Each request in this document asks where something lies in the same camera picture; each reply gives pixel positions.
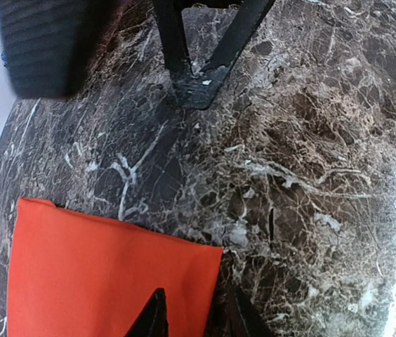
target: red napkin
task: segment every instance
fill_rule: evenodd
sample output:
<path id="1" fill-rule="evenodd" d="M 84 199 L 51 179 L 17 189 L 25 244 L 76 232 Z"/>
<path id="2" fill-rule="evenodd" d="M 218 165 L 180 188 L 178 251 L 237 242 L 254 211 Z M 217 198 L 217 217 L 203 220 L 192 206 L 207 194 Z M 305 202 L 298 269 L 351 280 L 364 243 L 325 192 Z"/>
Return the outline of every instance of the red napkin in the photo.
<path id="1" fill-rule="evenodd" d="M 164 288 L 170 337 L 202 337 L 222 249 L 20 199 L 8 337 L 123 337 Z"/>

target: marble surface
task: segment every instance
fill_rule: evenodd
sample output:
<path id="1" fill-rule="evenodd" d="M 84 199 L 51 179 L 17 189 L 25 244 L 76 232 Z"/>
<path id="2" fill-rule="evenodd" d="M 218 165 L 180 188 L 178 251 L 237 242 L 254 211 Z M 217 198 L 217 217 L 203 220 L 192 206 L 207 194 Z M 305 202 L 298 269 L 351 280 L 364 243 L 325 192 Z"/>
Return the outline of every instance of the marble surface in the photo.
<path id="1" fill-rule="evenodd" d="M 235 10 L 184 12 L 195 65 Z M 18 197 L 225 247 L 283 337 L 396 337 L 396 1 L 278 0 L 212 108 L 171 100 L 150 5 L 75 99 L 17 101 L 0 141 L 0 336 Z"/>

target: orange-red fabric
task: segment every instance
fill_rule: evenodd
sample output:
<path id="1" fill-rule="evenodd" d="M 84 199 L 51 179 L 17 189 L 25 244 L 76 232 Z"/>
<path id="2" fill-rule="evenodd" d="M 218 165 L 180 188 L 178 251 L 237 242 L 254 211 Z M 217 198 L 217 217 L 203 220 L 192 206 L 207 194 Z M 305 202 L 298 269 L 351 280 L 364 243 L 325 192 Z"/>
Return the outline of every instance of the orange-red fabric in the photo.
<path id="1" fill-rule="evenodd" d="M 202 337 L 222 249 L 21 199 L 8 337 L 123 337 L 164 288 L 170 337 Z"/>

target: brown marble table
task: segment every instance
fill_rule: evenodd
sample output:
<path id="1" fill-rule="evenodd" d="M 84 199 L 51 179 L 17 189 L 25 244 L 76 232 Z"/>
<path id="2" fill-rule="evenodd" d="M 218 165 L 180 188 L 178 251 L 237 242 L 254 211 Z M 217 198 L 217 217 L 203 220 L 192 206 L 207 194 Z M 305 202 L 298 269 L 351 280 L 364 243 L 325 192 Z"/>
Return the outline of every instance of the brown marble table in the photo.
<path id="1" fill-rule="evenodd" d="M 201 65 L 234 10 L 185 11 Z M 84 91 L 18 100 L 0 140 L 0 336 L 18 197 L 225 247 L 275 336 L 396 337 L 396 1 L 278 0 L 209 111 L 171 100 L 150 5 Z"/>

